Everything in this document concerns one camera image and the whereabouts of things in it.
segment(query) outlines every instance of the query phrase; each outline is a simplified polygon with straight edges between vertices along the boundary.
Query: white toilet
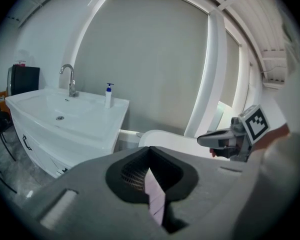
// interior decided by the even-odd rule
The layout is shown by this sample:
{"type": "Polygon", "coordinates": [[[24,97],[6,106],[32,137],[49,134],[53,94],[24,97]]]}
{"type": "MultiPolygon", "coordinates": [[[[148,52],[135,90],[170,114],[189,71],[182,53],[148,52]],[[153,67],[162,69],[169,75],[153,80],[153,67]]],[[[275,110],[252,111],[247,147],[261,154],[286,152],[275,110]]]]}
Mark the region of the white toilet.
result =
{"type": "Polygon", "coordinates": [[[208,147],[200,146],[196,138],[189,138],[163,130],[150,130],[142,135],[139,147],[163,147],[170,150],[186,153],[193,156],[229,160],[225,157],[212,157],[208,147]]]}

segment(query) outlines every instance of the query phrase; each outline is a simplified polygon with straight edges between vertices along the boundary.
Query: gray wall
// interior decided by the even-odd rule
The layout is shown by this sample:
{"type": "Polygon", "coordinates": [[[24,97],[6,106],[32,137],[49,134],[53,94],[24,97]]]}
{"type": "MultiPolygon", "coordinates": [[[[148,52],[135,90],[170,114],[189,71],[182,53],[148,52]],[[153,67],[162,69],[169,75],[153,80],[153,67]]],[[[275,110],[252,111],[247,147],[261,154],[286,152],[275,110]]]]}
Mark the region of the gray wall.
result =
{"type": "Polygon", "coordinates": [[[269,121],[271,130],[277,129],[287,123],[284,114],[281,112],[280,107],[275,100],[277,93],[278,90],[276,89],[270,89],[262,86],[260,104],[266,118],[269,121]]]}
{"type": "Polygon", "coordinates": [[[0,91],[5,91],[8,82],[8,69],[16,62],[14,52],[19,29],[4,20],[0,26],[0,91]]]}
{"type": "Polygon", "coordinates": [[[206,58],[208,15],[183,0],[106,0],[74,66],[79,90],[130,100],[122,129],[184,134],[206,58]]]}
{"type": "Polygon", "coordinates": [[[228,32],[226,32],[226,48],[227,66],[220,101],[232,108],[239,76],[240,47],[228,32]]]}

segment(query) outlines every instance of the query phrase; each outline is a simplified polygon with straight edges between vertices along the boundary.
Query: faucet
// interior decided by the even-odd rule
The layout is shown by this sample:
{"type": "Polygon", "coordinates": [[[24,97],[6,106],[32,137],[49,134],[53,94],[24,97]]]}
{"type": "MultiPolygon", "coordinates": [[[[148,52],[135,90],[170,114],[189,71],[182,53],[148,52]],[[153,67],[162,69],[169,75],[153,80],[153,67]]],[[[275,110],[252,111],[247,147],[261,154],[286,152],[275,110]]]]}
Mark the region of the faucet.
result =
{"type": "Polygon", "coordinates": [[[64,73],[65,68],[69,68],[71,71],[69,83],[69,97],[75,97],[77,92],[75,87],[76,82],[74,80],[74,68],[70,64],[65,64],[60,69],[60,75],[64,73]]]}

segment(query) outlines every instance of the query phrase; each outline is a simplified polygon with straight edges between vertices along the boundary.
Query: tiled floor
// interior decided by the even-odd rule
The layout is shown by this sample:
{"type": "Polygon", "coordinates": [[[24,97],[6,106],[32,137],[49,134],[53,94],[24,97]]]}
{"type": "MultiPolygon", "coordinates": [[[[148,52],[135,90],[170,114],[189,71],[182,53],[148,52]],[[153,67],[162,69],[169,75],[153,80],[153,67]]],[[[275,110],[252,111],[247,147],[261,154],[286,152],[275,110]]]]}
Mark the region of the tiled floor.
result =
{"type": "Polygon", "coordinates": [[[33,193],[38,191],[42,186],[52,182],[54,178],[29,159],[13,126],[4,133],[4,137],[16,161],[13,161],[0,140],[0,176],[17,191],[17,194],[9,190],[1,181],[0,191],[8,200],[22,208],[31,191],[33,193]]]}

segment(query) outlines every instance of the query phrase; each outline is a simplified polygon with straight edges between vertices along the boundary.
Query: white cabinet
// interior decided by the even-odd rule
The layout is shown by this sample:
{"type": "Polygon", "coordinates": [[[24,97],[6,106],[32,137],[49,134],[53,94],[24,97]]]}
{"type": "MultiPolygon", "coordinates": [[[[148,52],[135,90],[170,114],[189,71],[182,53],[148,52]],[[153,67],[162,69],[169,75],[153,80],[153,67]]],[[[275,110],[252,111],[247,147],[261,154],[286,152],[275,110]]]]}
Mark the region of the white cabinet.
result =
{"type": "Polygon", "coordinates": [[[37,166],[43,167],[40,159],[37,157],[36,153],[33,151],[32,147],[34,146],[32,141],[29,139],[29,135],[26,133],[26,131],[23,130],[23,128],[20,126],[20,124],[13,120],[14,128],[16,131],[16,134],[18,135],[18,138],[27,153],[28,157],[31,159],[32,162],[34,162],[37,166]]]}
{"type": "Polygon", "coordinates": [[[29,158],[36,165],[44,169],[52,177],[57,178],[70,169],[55,158],[52,158],[31,135],[26,132],[21,124],[13,118],[15,131],[29,158]]]}

